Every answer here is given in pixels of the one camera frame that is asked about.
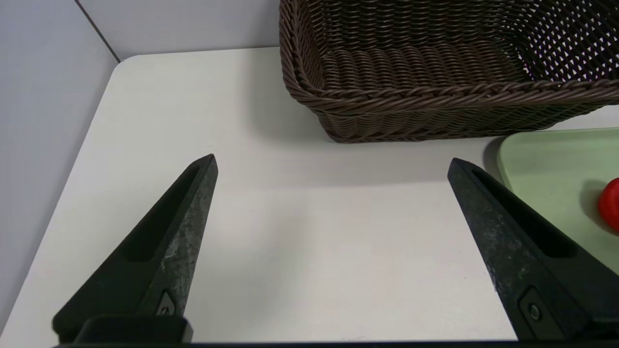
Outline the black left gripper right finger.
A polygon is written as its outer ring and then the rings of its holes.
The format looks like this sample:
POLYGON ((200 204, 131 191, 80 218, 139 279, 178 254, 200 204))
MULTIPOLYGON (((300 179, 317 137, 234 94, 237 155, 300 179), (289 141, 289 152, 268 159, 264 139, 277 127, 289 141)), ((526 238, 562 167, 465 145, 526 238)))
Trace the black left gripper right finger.
POLYGON ((615 272, 477 165, 447 179, 520 341, 617 341, 615 272))

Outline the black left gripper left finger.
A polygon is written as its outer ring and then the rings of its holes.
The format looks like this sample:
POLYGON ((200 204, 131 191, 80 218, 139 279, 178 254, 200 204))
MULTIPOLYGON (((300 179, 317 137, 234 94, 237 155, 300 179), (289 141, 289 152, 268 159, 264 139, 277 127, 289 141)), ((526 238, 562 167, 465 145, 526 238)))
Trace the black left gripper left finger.
POLYGON ((184 317, 218 167, 193 161, 53 317, 60 341, 190 341, 184 317))

